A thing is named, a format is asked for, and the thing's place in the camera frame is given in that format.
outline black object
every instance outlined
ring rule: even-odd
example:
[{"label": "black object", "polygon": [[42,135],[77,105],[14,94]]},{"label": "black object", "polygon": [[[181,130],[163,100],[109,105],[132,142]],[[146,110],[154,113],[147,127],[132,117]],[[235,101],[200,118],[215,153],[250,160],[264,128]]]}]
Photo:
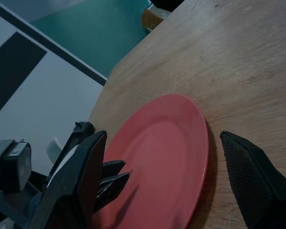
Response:
[{"label": "black object", "polygon": [[46,179],[45,185],[48,184],[55,170],[57,169],[61,161],[64,159],[64,157],[68,154],[68,152],[72,150],[76,145],[79,145],[85,138],[93,135],[94,132],[95,132],[94,126],[89,122],[76,122],[75,123],[73,132],[70,135],[66,145],[62,149],[61,154],[58,156],[54,166],[52,167],[50,174],[48,178]]},{"label": "black object", "polygon": [[151,1],[156,7],[173,12],[184,0],[171,0],[171,1],[151,0]]},{"label": "black object", "polygon": [[[23,190],[17,193],[3,192],[4,186],[0,185],[0,221],[9,217],[17,229],[89,228],[91,215],[114,200],[129,178],[129,173],[118,175],[125,165],[124,161],[112,161],[103,165],[107,134],[106,131],[93,133],[92,124],[76,123],[55,164],[63,160],[69,149],[79,145],[55,175],[46,177],[32,172]],[[0,162],[6,160],[11,163],[9,156],[24,155],[24,149],[31,152],[26,144],[13,140],[3,141],[0,144]]]},{"label": "black object", "polygon": [[263,150],[228,131],[220,134],[230,185],[249,229],[286,229],[286,178]]},{"label": "black object", "polygon": [[18,32],[0,47],[0,110],[46,51]]},{"label": "black object", "polygon": [[30,144],[2,140],[0,154],[0,190],[4,193],[23,191],[32,170]]}]

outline wood grain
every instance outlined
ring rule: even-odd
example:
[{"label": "wood grain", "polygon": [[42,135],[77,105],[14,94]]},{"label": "wood grain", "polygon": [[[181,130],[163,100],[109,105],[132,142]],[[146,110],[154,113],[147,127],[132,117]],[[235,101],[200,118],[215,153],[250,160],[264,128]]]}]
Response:
[{"label": "wood grain", "polygon": [[186,0],[113,70],[89,120],[108,131],[180,93],[209,126],[210,158],[191,229],[244,229],[219,134],[260,146],[286,176],[286,0]]}]

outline green floor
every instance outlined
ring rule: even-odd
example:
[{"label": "green floor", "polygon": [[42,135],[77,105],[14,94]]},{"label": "green floor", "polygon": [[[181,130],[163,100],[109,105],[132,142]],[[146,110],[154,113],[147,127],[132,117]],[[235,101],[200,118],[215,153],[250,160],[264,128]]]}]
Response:
[{"label": "green floor", "polygon": [[86,0],[32,24],[108,77],[146,35],[147,0]]}]

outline textured gripper pad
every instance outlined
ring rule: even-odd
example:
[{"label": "textured gripper pad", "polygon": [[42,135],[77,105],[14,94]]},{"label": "textured gripper pad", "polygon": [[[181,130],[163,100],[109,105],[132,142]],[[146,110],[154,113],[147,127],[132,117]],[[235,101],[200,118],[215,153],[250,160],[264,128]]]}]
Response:
[{"label": "textured gripper pad", "polygon": [[227,135],[222,135],[222,144],[232,191],[247,227],[254,229],[271,205],[271,191],[250,152]]}]

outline plate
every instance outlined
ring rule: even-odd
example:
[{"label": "plate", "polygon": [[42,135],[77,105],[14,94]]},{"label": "plate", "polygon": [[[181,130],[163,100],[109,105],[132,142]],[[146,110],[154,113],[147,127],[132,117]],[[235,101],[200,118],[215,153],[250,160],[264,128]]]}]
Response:
[{"label": "plate", "polygon": [[121,173],[130,172],[130,178],[118,198],[93,215],[92,228],[186,228],[208,160],[208,133],[197,105],[169,94],[139,109],[105,151],[104,161],[121,159]]}]

